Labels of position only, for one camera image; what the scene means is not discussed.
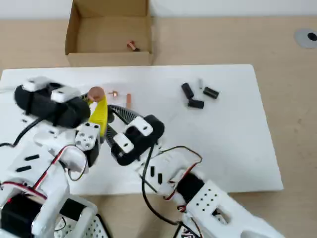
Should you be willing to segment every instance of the perforated white bracket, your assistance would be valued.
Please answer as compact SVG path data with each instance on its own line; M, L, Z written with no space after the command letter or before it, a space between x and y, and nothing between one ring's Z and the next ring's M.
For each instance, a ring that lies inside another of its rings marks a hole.
M49 78L39 76L29 78L23 83L23 89L29 92L36 92L46 87L51 80Z
M93 149L100 137L100 125L87 122L80 126L75 137L75 145L82 151Z
M62 87L52 91L51 100L57 103L65 103L80 96L80 91L72 87Z
M171 151L155 156L149 162L146 181L160 195L170 195L178 179L184 174L190 163L179 152ZM143 175L144 165L138 168L139 175Z
M225 222L213 215L216 209ZM187 204L187 212L210 237L285 238L266 221L253 216L210 180Z
M129 153L134 149L134 144L123 133L119 133L113 137L113 140L120 146L124 153Z
M125 135L127 131L135 127L143 136L149 136L153 132L153 127L147 123L142 117L136 117L131 121L123 130L122 133L118 133L113 137L114 141L119 145L124 153L129 153L134 149L134 145Z
M60 220L59 224L56 227L56 230L63 229L54 232L54 238L73 238L71 232L73 231L74 227L76 226L76 221L70 218L66 218L66 226L64 227L64 221ZM95 216L92 220L91 224L88 226L87 230L84 233L82 238L110 238L108 236L108 232L104 229L99 217Z
M131 121L125 128L125 132L132 126L136 127L144 136L149 136L153 132L153 127L142 117L136 117L133 121Z

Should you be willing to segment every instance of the cardboard box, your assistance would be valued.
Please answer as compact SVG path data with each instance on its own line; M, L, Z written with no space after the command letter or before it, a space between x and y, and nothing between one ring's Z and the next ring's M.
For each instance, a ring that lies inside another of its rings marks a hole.
M141 51L127 48L129 40ZM148 0L74 0L65 53L73 67L151 65Z

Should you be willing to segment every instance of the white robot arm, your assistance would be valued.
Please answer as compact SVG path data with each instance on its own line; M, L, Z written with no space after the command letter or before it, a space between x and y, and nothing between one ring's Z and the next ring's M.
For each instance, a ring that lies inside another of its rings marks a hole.
M263 219L253 216L211 180L204 180L204 175L199 171L193 170L202 161L197 152L186 146L163 149L160 143L155 143L158 136L151 138L151 134L161 135L163 130L161 122L156 118L142 118L118 106L110 108L127 124L121 133L114 132L110 125L108 126L106 140L112 147L112 154L119 164L131 167L140 175L146 203L148 201L144 184L165 200L173 200L176 203L177 209L183 213L182 222L167 222L185 226L184 229L190 230L196 237L284 237ZM152 141L150 149L147 147L149 141ZM143 154L133 154L134 150L143 146L144 148L139 150L142 152L146 149ZM196 157L195 161L190 162L190 153ZM151 206L150 209L159 216ZM179 230L178 237L188 237L188 233L182 232Z
M1 183L0 233L52 238L56 219L63 214L77 221L66 237L86 237L85 231L97 214L97 208L69 194L65 170L72 180L88 173L98 156L101 142L105 140L117 162L140 175L143 196L149 208L161 219L178 226L174 237L284 237L264 220L250 214L212 181L205 180L204 175L194 168L202 160L197 152L185 146L164 149L160 143L164 125L155 116L142 117L128 109L109 105L106 134L101 138L101 125L87 122L90 113L85 113L87 110L77 90L42 77L28 80L19 89L29 97L48 86L51 90L45 93L50 95L50 100L45 108L52 103L57 112L51 115L50 122L39 124L34 140L14 160L6 181ZM26 114L36 115L36 110L30 109L29 100L25 103ZM65 105L71 107L74 103L78 103L74 108L80 105L83 110L72 114L65 108ZM73 118L71 122L63 120L65 114ZM126 124L120 133L110 125L115 118ZM182 221L173 222L158 214L147 200L145 185L165 200L173 200L183 213ZM12 219L26 222L17 229L10 225Z

